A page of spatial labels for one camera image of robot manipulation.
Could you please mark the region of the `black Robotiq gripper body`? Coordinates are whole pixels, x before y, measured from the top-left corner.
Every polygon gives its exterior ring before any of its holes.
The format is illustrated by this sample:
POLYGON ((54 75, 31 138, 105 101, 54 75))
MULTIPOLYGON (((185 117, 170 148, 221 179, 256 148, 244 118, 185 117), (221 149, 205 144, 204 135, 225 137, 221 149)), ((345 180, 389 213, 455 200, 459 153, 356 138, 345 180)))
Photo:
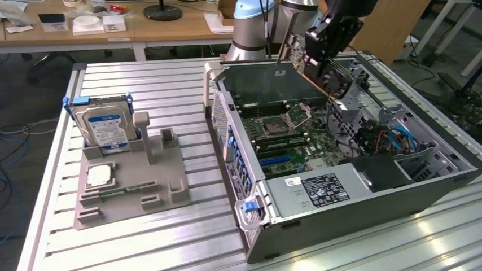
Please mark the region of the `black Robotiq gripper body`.
POLYGON ((326 1, 328 11, 321 24, 305 33, 306 60, 324 62, 344 51, 364 27, 361 20, 373 13, 377 1, 326 1))

